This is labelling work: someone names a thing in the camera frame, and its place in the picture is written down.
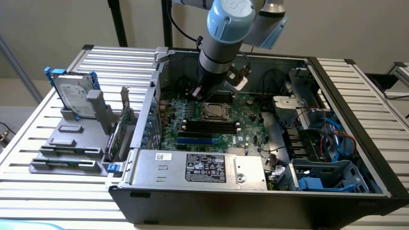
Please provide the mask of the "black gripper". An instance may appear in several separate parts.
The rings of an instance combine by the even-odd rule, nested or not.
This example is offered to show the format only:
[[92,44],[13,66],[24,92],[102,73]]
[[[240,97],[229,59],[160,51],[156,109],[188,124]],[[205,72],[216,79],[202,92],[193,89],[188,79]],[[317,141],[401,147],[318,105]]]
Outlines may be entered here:
[[224,82],[226,72],[216,74],[206,71],[202,67],[198,67],[197,76],[198,83],[190,90],[190,96],[201,99],[212,91],[212,89]]

